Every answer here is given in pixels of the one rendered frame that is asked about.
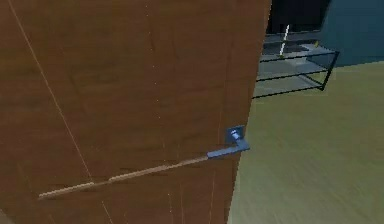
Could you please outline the brown wooden room door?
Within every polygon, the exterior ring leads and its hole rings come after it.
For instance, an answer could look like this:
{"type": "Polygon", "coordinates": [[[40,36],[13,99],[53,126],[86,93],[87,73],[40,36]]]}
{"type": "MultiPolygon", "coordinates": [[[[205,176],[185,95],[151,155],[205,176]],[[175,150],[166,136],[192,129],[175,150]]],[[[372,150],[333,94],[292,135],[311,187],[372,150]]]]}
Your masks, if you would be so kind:
{"type": "Polygon", "coordinates": [[[271,0],[0,0],[0,214],[12,224],[227,224],[271,0]]]}

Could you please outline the black glass television stand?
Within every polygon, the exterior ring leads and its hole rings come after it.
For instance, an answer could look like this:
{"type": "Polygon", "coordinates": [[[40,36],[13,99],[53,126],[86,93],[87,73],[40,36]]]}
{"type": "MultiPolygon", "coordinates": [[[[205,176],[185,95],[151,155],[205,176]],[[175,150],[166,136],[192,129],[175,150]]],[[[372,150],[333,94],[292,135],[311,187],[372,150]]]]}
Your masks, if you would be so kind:
{"type": "Polygon", "coordinates": [[[268,34],[253,98],[318,89],[324,90],[340,52],[319,44],[319,32],[288,34],[284,58],[279,57],[284,34],[268,34]]]}

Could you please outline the white thin stick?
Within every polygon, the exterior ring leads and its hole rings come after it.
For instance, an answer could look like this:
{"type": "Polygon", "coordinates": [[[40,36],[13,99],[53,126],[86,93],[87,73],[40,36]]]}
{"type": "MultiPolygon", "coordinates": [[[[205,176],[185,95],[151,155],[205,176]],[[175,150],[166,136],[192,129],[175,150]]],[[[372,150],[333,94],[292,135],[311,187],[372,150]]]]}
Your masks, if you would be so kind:
{"type": "Polygon", "coordinates": [[[280,47],[280,51],[279,51],[279,57],[280,58],[284,58],[284,48],[285,48],[285,45],[286,45],[286,41],[287,41],[287,37],[288,37],[288,33],[289,33],[289,30],[290,30],[290,25],[288,24],[285,28],[285,33],[284,33],[284,37],[283,37],[283,41],[281,43],[281,47],[280,47]]]}

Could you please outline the black television set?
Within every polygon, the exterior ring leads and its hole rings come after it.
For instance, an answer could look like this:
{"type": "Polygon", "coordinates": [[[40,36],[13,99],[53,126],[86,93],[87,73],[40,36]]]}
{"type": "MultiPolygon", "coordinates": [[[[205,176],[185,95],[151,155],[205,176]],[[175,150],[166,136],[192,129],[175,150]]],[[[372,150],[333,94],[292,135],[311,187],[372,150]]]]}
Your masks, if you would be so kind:
{"type": "Polygon", "coordinates": [[[320,30],[332,0],[272,0],[267,33],[320,30]]]}

